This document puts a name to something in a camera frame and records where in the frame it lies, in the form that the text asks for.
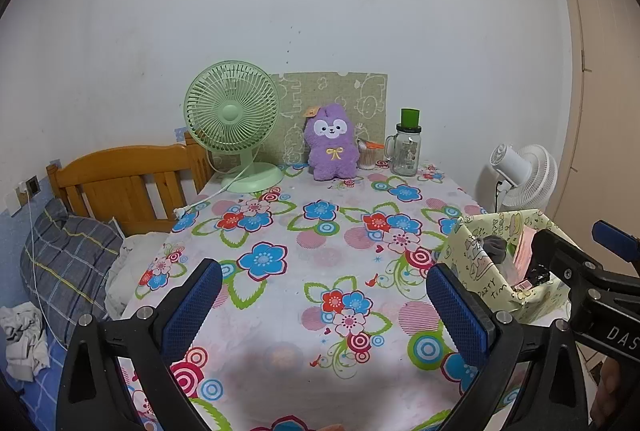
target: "table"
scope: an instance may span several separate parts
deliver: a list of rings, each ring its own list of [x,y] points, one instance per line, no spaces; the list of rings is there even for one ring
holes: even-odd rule
[[[429,163],[412,178],[384,162],[332,182],[306,166],[283,171],[268,191],[225,192],[180,219],[123,317],[211,257],[222,291],[171,369],[213,430],[436,429],[476,369],[424,281],[455,220],[484,210]],[[130,361],[122,367],[145,426],[160,429]]]

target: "pillow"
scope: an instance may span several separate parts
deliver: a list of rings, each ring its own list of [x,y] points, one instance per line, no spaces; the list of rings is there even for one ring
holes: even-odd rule
[[[108,318],[104,285],[122,238],[108,223],[70,215],[62,200],[54,198],[33,224],[33,240],[34,261],[31,234],[20,256],[22,282],[31,302],[42,304],[51,332],[68,347],[82,314]]]
[[[124,239],[120,255],[113,262],[106,283],[105,303],[111,319],[120,319],[138,281],[160,252],[167,236],[167,233],[146,233]]]

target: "jar handle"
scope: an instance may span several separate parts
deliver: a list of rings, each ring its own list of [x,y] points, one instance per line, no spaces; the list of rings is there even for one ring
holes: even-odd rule
[[[388,158],[389,160],[392,160],[394,157],[394,152],[395,152],[395,148],[396,148],[396,137],[398,136],[398,134],[395,135],[389,135],[388,137],[386,137],[385,140],[385,157]]]

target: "metal screw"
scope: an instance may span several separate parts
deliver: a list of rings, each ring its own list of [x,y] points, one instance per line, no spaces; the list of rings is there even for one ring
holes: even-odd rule
[[[561,332],[566,332],[569,329],[569,323],[564,319],[556,319],[556,328]]]
[[[149,319],[154,314],[154,310],[150,306],[141,306],[136,310],[136,317],[138,319]]]
[[[498,319],[502,324],[508,325],[513,321],[513,316],[505,312],[504,310],[500,310],[500,312],[496,313],[495,318]]]
[[[79,318],[78,318],[78,324],[80,326],[88,326],[89,323],[91,321],[93,321],[94,318],[92,317],[91,314],[82,314]]]

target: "fan base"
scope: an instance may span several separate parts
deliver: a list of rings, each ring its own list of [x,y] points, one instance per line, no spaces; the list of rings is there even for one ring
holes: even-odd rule
[[[242,169],[244,169],[244,166],[234,167],[229,174],[222,179],[222,186],[226,187],[229,185]],[[282,171],[273,164],[254,162],[251,164],[251,167],[244,172],[242,178],[239,178],[229,185],[227,191],[232,193],[255,193],[257,191],[264,191],[279,183],[283,176]]]

